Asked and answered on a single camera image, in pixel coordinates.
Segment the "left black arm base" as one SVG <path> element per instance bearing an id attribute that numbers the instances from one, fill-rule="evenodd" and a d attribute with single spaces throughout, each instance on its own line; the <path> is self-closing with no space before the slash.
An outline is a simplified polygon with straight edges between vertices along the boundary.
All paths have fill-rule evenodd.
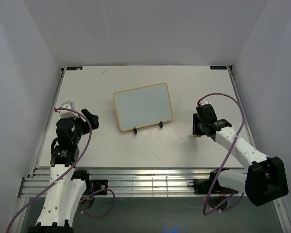
<path id="1" fill-rule="evenodd" d="M 86 189 L 83 195 L 89 195 L 95 191 L 108 188 L 108 180 L 93 179 L 89 171 L 82 169 L 74 171 L 71 180 L 85 181 Z"/>

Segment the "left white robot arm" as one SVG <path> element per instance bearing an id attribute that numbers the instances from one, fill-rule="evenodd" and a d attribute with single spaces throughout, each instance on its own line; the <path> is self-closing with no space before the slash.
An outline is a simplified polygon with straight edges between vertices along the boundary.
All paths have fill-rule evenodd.
<path id="1" fill-rule="evenodd" d="M 92 135 L 99 127 L 98 116 L 87 109 L 80 113 L 68 108 L 58 108 L 60 120 L 56 123 L 56 138 L 51 144 L 50 188 L 35 226 L 30 233 L 71 233 L 78 202 L 83 194 L 93 189 L 86 170 L 76 170 L 83 157 L 78 145 L 83 135 Z"/>

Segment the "yellow framed whiteboard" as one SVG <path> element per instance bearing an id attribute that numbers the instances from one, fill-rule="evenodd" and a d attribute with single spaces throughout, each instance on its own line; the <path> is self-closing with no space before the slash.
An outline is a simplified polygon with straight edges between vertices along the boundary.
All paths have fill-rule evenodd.
<path id="1" fill-rule="evenodd" d="M 120 131 L 137 131 L 173 120 L 173 110 L 167 83 L 115 92 L 113 102 Z"/>

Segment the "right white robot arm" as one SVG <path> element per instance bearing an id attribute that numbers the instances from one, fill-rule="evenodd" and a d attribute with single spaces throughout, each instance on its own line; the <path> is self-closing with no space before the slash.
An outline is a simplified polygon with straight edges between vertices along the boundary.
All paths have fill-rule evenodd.
<path id="1" fill-rule="evenodd" d="M 225 188 L 247 195 L 255 206 L 288 195 L 288 183 L 283 161 L 270 157 L 241 137 L 225 119 L 218 119 L 213 106 L 202 102 L 193 115 L 193 135 L 208 136 L 228 150 L 245 169 L 245 173 L 229 168 L 218 168 L 204 183 L 209 193 L 220 193 Z"/>

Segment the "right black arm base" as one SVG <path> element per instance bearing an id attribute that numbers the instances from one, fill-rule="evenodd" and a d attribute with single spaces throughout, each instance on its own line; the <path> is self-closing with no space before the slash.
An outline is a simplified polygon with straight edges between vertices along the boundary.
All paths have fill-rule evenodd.
<path id="1" fill-rule="evenodd" d="M 188 183 L 188 187 L 192 187 L 195 194 L 207 194 L 217 172 L 218 169 L 212 171 L 207 179 L 193 179 Z M 233 189 L 222 187 L 219 185 L 219 182 L 216 181 L 211 193 L 223 195 L 231 194 L 233 192 Z"/>

